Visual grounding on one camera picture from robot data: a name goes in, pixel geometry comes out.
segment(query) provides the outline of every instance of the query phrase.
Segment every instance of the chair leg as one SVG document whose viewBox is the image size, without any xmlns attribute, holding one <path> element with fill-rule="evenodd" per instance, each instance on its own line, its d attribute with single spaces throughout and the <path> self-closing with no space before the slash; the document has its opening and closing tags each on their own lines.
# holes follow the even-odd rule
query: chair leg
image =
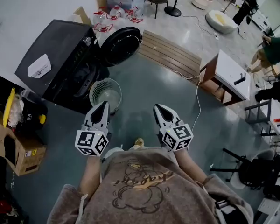
<svg viewBox="0 0 280 224">
<path fill-rule="evenodd" d="M 210 171 L 215 172 L 239 172 L 239 168 L 211 168 Z"/>
<path fill-rule="evenodd" d="M 229 151 L 229 150 L 226 149 L 226 148 L 223 148 L 223 151 L 226 152 L 226 153 L 228 153 L 228 154 L 231 155 L 232 157 L 235 157 L 237 160 L 240 160 L 241 162 L 248 161 L 247 159 L 244 159 L 244 158 L 242 158 L 242 157 L 236 155 L 235 153 Z"/>
<path fill-rule="evenodd" d="M 158 4 L 156 3 L 156 9 L 155 9 L 155 16 L 154 16 L 154 18 L 156 19 L 157 18 L 157 12 L 158 12 Z"/>
</svg>

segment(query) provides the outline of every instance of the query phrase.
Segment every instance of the person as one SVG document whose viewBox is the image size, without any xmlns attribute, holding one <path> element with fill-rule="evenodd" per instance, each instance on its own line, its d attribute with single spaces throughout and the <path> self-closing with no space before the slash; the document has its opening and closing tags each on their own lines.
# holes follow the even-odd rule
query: person
<svg viewBox="0 0 280 224">
<path fill-rule="evenodd" d="M 257 0 L 245 0 L 238 13 L 233 17 L 234 22 L 239 26 L 249 12 L 257 6 Z"/>
<path fill-rule="evenodd" d="M 269 68 L 271 65 L 275 65 L 280 62 L 280 37 L 268 37 L 263 35 L 262 39 L 268 45 L 259 49 L 255 53 L 251 60 L 250 67 L 247 68 L 247 71 L 250 73 L 258 72 L 263 68 Z M 257 60 L 260 60 L 260 64 L 252 69 L 252 66 Z"/>
<path fill-rule="evenodd" d="M 115 149 L 102 164 L 88 157 L 79 189 L 63 187 L 48 224 L 218 224 L 214 199 L 226 200 L 229 212 L 236 209 L 236 221 L 227 223 L 253 223 L 250 205 L 215 174 L 207 177 L 185 148 L 148 148 L 138 138 L 128 151 Z"/>
<path fill-rule="evenodd" d="M 262 100 L 268 100 L 268 99 L 275 99 L 280 102 L 280 74 L 278 74 L 278 77 L 274 79 L 275 82 L 273 83 L 273 87 L 271 89 L 264 89 L 258 91 L 258 93 L 255 94 L 255 100 L 257 102 L 261 102 Z"/>
</svg>

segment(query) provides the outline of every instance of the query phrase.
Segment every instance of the person in green shirt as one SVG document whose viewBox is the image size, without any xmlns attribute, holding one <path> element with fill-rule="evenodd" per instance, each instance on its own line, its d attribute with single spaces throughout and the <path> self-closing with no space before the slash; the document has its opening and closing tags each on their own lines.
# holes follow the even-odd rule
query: person in green shirt
<svg viewBox="0 0 280 224">
<path fill-rule="evenodd" d="M 251 66 L 247 68 L 247 71 L 250 73 L 258 72 L 263 68 L 269 68 L 271 65 L 280 62 L 280 37 L 268 37 L 263 35 L 262 39 L 265 43 L 268 43 L 268 45 L 255 53 L 251 61 Z M 260 60 L 260 64 L 252 69 L 252 66 L 257 60 Z"/>
</svg>

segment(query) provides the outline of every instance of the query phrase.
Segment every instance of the small fan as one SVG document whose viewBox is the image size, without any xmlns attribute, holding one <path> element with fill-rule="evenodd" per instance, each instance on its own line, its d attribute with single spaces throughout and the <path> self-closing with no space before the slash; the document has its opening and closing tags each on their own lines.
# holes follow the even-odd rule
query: small fan
<svg viewBox="0 0 280 224">
<path fill-rule="evenodd" d="M 172 6 L 165 7 L 164 8 L 165 13 L 173 17 L 179 17 L 182 14 L 182 12 L 178 8 L 176 8 L 176 4 L 177 4 L 177 0 L 175 0 L 173 7 Z"/>
</svg>

